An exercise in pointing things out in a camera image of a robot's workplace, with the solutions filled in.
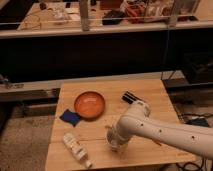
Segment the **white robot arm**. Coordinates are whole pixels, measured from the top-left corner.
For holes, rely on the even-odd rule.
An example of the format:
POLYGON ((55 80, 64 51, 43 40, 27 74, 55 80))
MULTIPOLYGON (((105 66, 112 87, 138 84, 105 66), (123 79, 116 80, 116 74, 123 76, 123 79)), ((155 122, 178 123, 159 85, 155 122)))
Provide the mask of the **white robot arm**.
POLYGON ((150 118, 150 113, 146 102, 134 101, 107 131, 111 148, 117 151, 138 136, 213 160, 213 128, 164 122, 150 118))

